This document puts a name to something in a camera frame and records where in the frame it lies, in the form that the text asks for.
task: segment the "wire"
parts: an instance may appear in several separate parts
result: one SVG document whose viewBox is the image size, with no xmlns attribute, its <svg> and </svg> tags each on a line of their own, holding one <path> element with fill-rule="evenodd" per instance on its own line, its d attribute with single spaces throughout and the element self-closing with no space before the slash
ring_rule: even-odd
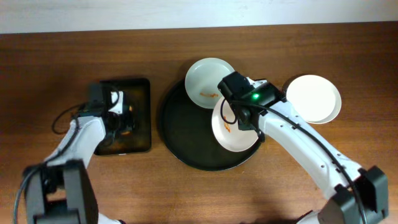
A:
<svg viewBox="0 0 398 224">
<path fill-rule="evenodd" d="M 306 129 L 304 129 L 303 127 L 301 127 L 299 124 L 296 124 L 295 122 L 293 122 L 291 119 L 288 119 L 288 117 L 284 116 L 283 114 L 281 114 L 280 112 L 271 109 L 269 107 L 266 106 L 261 106 L 261 105 L 255 105 L 252 103 L 246 103 L 243 101 L 232 101 L 231 105 L 243 105 L 243 106 L 250 106 L 253 108 L 259 108 L 259 109 L 263 109 L 263 110 L 267 110 L 270 111 L 271 113 L 276 114 L 277 116 L 281 117 L 282 119 L 284 119 L 285 121 L 287 121 L 288 123 L 290 123 L 293 127 L 297 128 L 298 130 L 300 130 L 301 132 L 303 132 L 304 134 L 306 134 L 310 139 L 312 139 L 314 142 L 316 142 L 323 150 L 326 154 L 328 154 L 328 156 L 330 157 L 330 159 L 335 163 L 335 165 L 337 166 L 337 168 L 341 171 L 341 173 L 344 175 L 345 179 L 347 180 L 347 182 L 349 183 L 349 186 L 351 187 L 351 189 L 353 190 L 354 193 L 354 198 L 355 201 L 358 203 L 358 210 L 359 213 L 361 214 L 361 218 L 363 221 L 363 224 L 367 224 L 368 220 L 366 218 L 366 214 L 365 214 L 365 209 L 364 209 L 364 205 L 362 203 L 361 200 L 361 196 L 355 186 L 355 183 L 353 182 L 353 180 L 349 177 L 347 171 L 345 171 L 345 168 L 338 162 L 338 160 L 334 157 L 334 155 L 329 151 L 329 149 L 322 144 L 321 141 L 319 141 L 314 135 L 312 135 L 311 133 L 309 133 Z"/>
<path fill-rule="evenodd" d="M 236 121 L 238 120 L 237 117 L 235 116 L 235 120 L 233 122 L 227 121 L 226 118 L 224 118 L 224 114 L 223 114 L 223 109 L 224 109 L 224 103 L 226 101 L 226 98 L 224 98 L 223 102 L 221 103 L 221 108 L 220 108 L 220 115 L 221 118 L 223 119 L 223 121 L 227 124 L 234 124 L 236 123 Z"/>
<path fill-rule="evenodd" d="M 73 109 L 75 109 L 75 108 L 80 108 L 80 107 L 82 107 L 82 106 L 85 105 L 85 104 L 86 104 L 86 103 L 80 103 L 80 104 L 78 104 L 78 105 L 71 106 L 71 107 L 69 107 L 68 109 L 62 111 L 62 112 L 54 119 L 54 121 L 53 121 L 52 124 L 51 124 L 51 130 L 52 130 L 52 132 L 54 132 L 55 134 L 66 134 L 66 133 L 68 132 L 68 130 L 66 130 L 66 131 L 57 131 L 57 130 L 55 130 L 55 125 L 57 124 L 58 120 L 59 120 L 64 114 L 66 114 L 67 112 L 69 112 L 69 111 L 71 111 L 71 110 L 73 110 Z"/>
<path fill-rule="evenodd" d="M 22 195 L 22 191 L 25 190 L 25 188 L 27 187 L 27 185 L 29 184 L 30 179 L 32 178 L 32 176 L 38 172 L 39 170 L 41 170 L 41 168 L 45 167 L 47 165 L 47 163 L 49 163 L 50 161 L 53 161 L 54 159 L 62 156 L 62 154 L 72 145 L 73 141 L 75 140 L 75 138 L 77 137 L 77 134 L 79 133 L 79 129 L 80 129 L 80 124 L 79 124 L 79 120 L 77 118 L 77 116 L 72 116 L 72 118 L 75 120 L 76 122 L 76 127 L 75 130 L 72 134 L 72 136 L 70 137 L 70 139 L 68 140 L 68 142 L 66 143 L 66 145 L 58 151 L 58 153 L 51 157 L 50 159 L 46 160 L 45 162 L 42 162 L 40 164 L 38 164 L 35 168 L 33 168 L 22 180 L 21 186 L 19 187 L 19 190 L 17 192 L 15 201 L 14 201 L 14 211 L 13 211 L 13 223 L 14 224 L 18 224 L 18 206 L 19 206 L 19 201 L 21 200 L 21 195 Z"/>
</svg>

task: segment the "black rectangular tray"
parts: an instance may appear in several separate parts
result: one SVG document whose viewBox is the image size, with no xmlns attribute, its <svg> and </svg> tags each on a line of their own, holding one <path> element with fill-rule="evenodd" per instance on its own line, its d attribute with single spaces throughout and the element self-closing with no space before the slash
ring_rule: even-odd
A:
<svg viewBox="0 0 398 224">
<path fill-rule="evenodd" d="M 134 102 L 137 114 L 136 129 L 131 134 L 120 135 L 108 147 L 97 146 L 94 154 L 107 156 L 149 151 L 151 143 L 150 125 L 150 83 L 146 78 L 129 78 L 122 80 L 106 80 L 108 83 L 123 91 L 129 100 Z"/>
</svg>

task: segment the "white wall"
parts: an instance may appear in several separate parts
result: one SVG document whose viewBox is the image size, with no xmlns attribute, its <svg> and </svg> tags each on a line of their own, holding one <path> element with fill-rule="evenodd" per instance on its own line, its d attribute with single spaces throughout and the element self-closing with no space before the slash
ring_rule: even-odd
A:
<svg viewBox="0 0 398 224">
<path fill-rule="evenodd" d="M 398 0 L 0 0 L 0 33 L 398 20 Z"/>
</svg>

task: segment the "white bowl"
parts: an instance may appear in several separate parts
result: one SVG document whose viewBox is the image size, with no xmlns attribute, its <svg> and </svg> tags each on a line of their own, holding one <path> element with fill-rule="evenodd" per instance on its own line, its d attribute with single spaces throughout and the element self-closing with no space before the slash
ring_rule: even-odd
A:
<svg viewBox="0 0 398 224">
<path fill-rule="evenodd" d="M 303 75 L 293 80 L 287 87 L 286 98 L 308 123 L 332 121 L 341 109 L 341 96 L 337 88 L 318 75 Z"/>
<path fill-rule="evenodd" d="M 194 63 L 185 77 L 185 90 L 198 106 L 213 109 L 222 94 L 217 88 L 220 81 L 234 72 L 234 68 L 218 58 L 204 58 Z"/>
<path fill-rule="evenodd" d="M 253 130 L 241 131 L 238 129 L 238 122 L 234 124 L 227 124 L 221 119 L 220 109 L 224 97 L 221 97 L 211 115 L 211 127 L 213 134 L 216 137 L 218 143 L 225 149 L 232 152 L 241 152 L 249 149 L 254 143 L 256 143 L 258 136 Z M 234 121 L 235 115 L 232 112 L 228 102 L 225 101 L 223 107 L 223 115 L 227 121 Z"/>
</svg>

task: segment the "black round tray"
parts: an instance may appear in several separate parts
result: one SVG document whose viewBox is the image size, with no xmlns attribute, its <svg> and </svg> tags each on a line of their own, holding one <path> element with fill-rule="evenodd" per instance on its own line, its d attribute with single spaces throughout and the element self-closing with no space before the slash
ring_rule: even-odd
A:
<svg viewBox="0 0 398 224">
<path fill-rule="evenodd" d="M 160 136 L 175 157 L 194 168 L 225 170 L 242 164 L 259 148 L 260 141 L 243 152 L 223 148 L 213 135 L 212 112 L 191 101 L 182 80 L 169 91 L 160 109 Z"/>
</svg>

